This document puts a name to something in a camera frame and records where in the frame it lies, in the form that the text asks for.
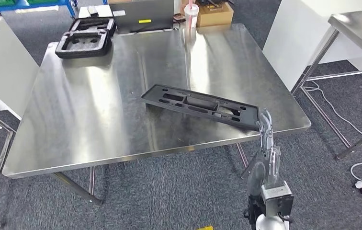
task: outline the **cable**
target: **cable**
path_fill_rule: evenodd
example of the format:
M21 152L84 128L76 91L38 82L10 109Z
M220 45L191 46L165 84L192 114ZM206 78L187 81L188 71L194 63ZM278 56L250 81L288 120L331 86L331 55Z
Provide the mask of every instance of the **cable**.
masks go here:
M346 120L345 118L343 118L343 117L336 111L336 109L335 109L335 107L333 107L332 103L330 103L330 101L326 98L325 93L324 93L323 90L320 88L320 86L319 86L316 82L314 82L314 81L312 81L312 83L314 83L314 84L316 85L316 87L304 86L305 90L308 91L308 92L320 91L320 92L322 93L323 99L325 99L325 101L330 105L330 107L332 108L333 112L335 112L335 114L336 114L340 119L342 119L343 121L345 121L346 123L348 123L349 125L351 125L357 132L359 132L360 134L362 134L362 132L361 132L358 128L356 128L356 126L354 126L350 121L348 121L348 120ZM354 172L353 172L353 169L354 169L355 167L359 166L359 165L362 165L362 162L354 164L354 165L350 168L350 173L351 173L351 175L352 175L354 178L356 178L356 179L359 180L359 181L362 181L362 179L359 178L359 177L357 177L357 176L354 174Z

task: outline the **black foam tray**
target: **black foam tray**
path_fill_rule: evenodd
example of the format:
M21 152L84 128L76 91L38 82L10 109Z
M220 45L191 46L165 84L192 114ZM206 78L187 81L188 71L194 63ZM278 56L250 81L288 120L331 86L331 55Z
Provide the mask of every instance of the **black foam tray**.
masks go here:
M257 106L166 85L154 85L142 101L184 114L208 118L231 126L258 131Z
M105 55L112 45L106 30L65 32L56 48L60 58L88 58Z
M98 30L109 31L109 36L115 33L116 24L113 17L98 18L77 18L70 26L69 31L87 31L95 32Z

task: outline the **stainless steel table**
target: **stainless steel table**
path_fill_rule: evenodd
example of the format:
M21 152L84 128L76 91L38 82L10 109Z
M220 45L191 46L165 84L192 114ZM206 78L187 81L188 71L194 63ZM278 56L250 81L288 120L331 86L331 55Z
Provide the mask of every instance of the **stainless steel table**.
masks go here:
M346 148L350 148L352 145L349 143L349 141L347 141L347 139L343 136L340 130L330 120L328 115L323 111L323 109L319 106L319 104L315 101L312 95L304 88L303 85L306 81L316 81L321 79L330 79L330 78L362 74L361 70L361 71L352 71L352 72L339 73L339 74L335 73L324 76L312 76L315 68L317 67L323 56L326 54L326 52L329 50L330 46L336 40L339 33L342 33L345 36L347 36L351 41L353 41L356 45L358 45L362 49L362 11L334 14L329 18L328 22L331 24L332 27L329 39L323 45L321 51L319 52L319 54L317 55L312 65L307 70L307 72L304 75L302 75L302 77L300 77L300 79L298 80L297 84L294 86L291 93L294 94L298 89L301 89L304 92L304 94L308 97L308 99L311 101L311 103L315 106L315 108L319 111L319 113L321 113L323 118L333 129L335 134L340 138L340 140L343 142ZM353 145L353 147L358 146L361 143L362 140ZM337 158L338 159L343 158L345 155L347 155L350 152L351 151L346 150L343 153L338 154Z
M94 166L257 139L258 133L146 106L156 83L266 107L275 133L311 123L242 24L115 36L104 57L61 60L50 43L3 174L51 173L94 203ZM90 191L60 171L91 168Z

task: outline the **yellow object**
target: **yellow object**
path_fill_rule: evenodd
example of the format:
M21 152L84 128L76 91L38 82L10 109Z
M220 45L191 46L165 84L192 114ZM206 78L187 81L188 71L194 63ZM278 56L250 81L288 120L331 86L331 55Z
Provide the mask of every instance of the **yellow object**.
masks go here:
M207 226L197 230L214 230L214 228L212 226Z
M139 23L150 23L151 19L139 20Z

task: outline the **white table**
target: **white table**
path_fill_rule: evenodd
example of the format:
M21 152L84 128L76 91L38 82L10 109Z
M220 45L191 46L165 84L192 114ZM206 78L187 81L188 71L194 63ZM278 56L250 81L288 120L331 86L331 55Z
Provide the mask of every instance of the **white table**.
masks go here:
M289 90L329 39L329 17L355 11L362 0L282 0L263 53ZM320 63L339 60L362 70L362 49L341 34Z
M0 110L22 118L39 66L0 17Z

